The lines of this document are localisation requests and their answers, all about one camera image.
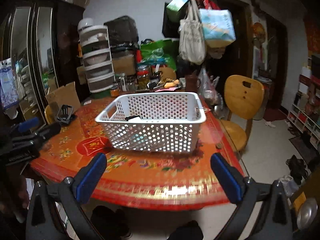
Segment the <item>dark glass cabinet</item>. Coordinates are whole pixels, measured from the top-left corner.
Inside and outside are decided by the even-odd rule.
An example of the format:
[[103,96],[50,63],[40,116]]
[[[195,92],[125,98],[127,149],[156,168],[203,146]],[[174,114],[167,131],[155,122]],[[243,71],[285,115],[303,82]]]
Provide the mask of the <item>dark glass cabinet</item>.
[[80,101],[89,95],[79,52],[83,14],[83,7],[61,0],[12,3],[1,26],[1,59],[11,59],[19,119],[46,125],[47,94],[69,83]]

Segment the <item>white shelf unit right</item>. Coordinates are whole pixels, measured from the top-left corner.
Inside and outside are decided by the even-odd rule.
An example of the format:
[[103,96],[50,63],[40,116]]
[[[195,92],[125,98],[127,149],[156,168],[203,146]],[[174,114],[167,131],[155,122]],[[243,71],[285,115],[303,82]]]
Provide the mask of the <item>white shelf unit right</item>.
[[287,119],[319,151],[319,55],[308,57]]

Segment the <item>white canvas tote bag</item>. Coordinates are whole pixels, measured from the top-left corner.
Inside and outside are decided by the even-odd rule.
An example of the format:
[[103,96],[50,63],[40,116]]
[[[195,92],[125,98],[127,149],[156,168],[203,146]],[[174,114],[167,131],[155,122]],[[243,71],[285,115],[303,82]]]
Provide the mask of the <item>white canvas tote bag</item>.
[[190,0],[186,17],[180,20],[179,54],[183,60],[201,65],[206,53],[199,9],[196,1]]

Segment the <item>light blue shopping bag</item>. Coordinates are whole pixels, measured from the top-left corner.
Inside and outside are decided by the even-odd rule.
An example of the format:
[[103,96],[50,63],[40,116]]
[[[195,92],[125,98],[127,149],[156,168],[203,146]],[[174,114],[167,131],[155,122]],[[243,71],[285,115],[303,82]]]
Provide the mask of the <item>light blue shopping bag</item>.
[[229,10],[200,9],[204,40],[210,48],[224,48],[236,40]]

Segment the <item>red floral tablecloth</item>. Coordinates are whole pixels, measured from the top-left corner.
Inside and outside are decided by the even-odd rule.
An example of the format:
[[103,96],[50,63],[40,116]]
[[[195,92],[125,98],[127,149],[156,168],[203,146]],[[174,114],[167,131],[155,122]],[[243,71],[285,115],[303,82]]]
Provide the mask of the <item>red floral tablecloth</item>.
[[158,211],[199,210],[228,201],[210,168],[219,152],[241,168],[227,132],[211,111],[191,155],[120,151],[111,147],[95,117],[112,101],[93,100],[76,111],[76,119],[42,148],[31,167],[51,181],[74,176],[97,153],[107,157],[107,169],[93,197],[108,203]]

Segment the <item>brown cardboard box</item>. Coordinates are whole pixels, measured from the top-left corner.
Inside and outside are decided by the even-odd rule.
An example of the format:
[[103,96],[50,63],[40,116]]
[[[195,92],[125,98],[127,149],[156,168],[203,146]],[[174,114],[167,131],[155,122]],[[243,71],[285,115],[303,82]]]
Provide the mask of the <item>brown cardboard box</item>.
[[65,86],[62,86],[47,96],[48,103],[56,102],[59,107],[62,105],[72,106],[74,111],[77,111],[80,107],[80,101],[75,89],[75,82],[71,82]]

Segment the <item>pink paper sheet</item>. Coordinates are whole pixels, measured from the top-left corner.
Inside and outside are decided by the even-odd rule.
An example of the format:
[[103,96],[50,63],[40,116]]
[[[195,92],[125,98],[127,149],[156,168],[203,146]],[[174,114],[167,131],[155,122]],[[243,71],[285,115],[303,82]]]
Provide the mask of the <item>pink paper sheet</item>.
[[162,92],[174,92],[177,87],[170,87],[170,88],[163,88],[161,89]]

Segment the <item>white perforated plastic basket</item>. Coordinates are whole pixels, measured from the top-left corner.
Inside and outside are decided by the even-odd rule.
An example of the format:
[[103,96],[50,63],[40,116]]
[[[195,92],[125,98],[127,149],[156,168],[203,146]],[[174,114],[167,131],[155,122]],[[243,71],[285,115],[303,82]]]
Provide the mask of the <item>white perforated plastic basket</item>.
[[[139,115],[137,122],[125,121]],[[201,100],[192,92],[125,94],[98,114],[114,148],[127,151],[191,153],[206,121]]]

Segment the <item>black phone holder stand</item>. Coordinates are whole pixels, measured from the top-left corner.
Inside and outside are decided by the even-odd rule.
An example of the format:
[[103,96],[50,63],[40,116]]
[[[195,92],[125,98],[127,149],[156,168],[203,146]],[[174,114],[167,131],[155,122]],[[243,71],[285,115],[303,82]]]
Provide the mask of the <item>black phone holder stand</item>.
[[55,120],[60,125],[68,126],[75,118],[76,115],[74,114],[74,107],[70,105],[62,105],[55,117]]

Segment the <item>white remote control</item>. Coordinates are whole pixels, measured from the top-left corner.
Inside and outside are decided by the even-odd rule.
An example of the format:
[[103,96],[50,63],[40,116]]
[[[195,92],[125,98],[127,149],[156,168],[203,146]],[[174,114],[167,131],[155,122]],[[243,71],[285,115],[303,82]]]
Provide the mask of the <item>white remote control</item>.
[[127,91],[125,76],[120,77],[121,89],[123,92]]

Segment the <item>stacked white drawer unit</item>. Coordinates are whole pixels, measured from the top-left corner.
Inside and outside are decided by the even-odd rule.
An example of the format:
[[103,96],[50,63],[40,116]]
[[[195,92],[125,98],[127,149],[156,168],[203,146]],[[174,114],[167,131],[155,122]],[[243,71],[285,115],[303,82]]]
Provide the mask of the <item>stacked white drawer unit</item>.
[[91,18],[78,23],[80,49],[91,93],[110,89],[115,82],[108,27],[95,25]]

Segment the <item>green plastic bag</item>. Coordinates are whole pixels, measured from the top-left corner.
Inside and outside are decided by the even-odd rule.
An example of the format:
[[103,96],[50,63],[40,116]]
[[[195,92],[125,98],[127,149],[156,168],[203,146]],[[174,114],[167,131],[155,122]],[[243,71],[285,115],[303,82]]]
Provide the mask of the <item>green plastic bag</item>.
[[140,45],[140,51],[145,61],[161,61],[167,67],[176,70],[178,56],[178,40],[164,39]]

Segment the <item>black shoes on floor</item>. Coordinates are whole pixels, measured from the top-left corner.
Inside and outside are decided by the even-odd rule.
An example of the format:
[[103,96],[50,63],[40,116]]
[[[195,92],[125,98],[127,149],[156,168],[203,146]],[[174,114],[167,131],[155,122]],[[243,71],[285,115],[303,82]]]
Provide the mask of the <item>black shoes on floor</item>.
[[303,179],[308,178],[308,172],[306,170],[306,163],[303,159],[298,159],[293,155],[290,159],[287,159],[286,165],[289,167],[290,176],[294,179],[297,185],[301,185]]

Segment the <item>white black cube charger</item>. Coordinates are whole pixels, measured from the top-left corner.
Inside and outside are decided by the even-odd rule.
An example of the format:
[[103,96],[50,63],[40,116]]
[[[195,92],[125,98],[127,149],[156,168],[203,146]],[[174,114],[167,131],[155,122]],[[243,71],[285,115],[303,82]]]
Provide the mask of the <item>white black cube charger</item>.
[[137,122],[141,120],[140,116],[139,115],[132,115],[132,116],[127,116],[125,118],[125,121],[128,121],[128,122]]

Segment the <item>orange filled glass jar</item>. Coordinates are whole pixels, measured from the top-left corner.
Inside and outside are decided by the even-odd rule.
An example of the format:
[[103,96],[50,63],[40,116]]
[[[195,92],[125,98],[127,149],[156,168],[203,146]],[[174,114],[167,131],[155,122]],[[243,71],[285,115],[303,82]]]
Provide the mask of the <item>orange filled glass jar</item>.
[[112,98],[117,98],[120,95],[119,87],[118,85],[113,85],[110,88],[110,94]]

